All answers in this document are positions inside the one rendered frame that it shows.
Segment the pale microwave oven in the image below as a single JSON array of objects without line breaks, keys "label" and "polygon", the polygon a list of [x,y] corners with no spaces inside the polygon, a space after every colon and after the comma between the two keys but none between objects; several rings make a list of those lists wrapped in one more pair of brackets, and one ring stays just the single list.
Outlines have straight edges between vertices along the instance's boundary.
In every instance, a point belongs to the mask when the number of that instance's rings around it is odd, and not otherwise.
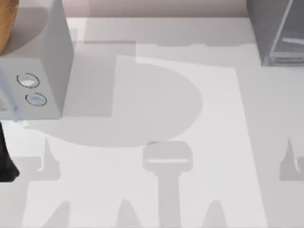
[{"label": "pale microwave oven", "polygon": [[[0,120],[59,119],[64,109],[74,57],[62,0],[20,0],[9,43],[0,55]],[[31,73],[40,80],[25,88],[16,79]],[[25,96],[40,93],[44,106]]]}]

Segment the microwave knob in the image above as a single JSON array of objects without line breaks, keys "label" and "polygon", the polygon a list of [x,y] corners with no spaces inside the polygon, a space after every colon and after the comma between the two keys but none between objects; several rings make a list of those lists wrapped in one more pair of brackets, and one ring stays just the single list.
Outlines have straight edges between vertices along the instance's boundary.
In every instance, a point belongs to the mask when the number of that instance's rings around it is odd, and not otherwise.
[{"label": "microwave knob", "polygon": [[40,93],[29,94],[25,96],[26,101],[33,106],[44,106],[47,99]]},{"label": "microwave knob", "polygon": [[16,79],[25,88],[36,88],[40,85],[39,78],[31,73],[19,74],[16,76]]}]

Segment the grey cabinet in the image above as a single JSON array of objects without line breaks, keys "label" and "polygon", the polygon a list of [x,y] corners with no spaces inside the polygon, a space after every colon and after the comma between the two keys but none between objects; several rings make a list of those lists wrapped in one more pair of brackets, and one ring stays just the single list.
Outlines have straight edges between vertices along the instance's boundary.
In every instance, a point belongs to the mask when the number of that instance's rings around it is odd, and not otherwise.
[{"label": "grey cabinet", "polygon": [[304,67],[304,0],[246,0],[264,67]]}]

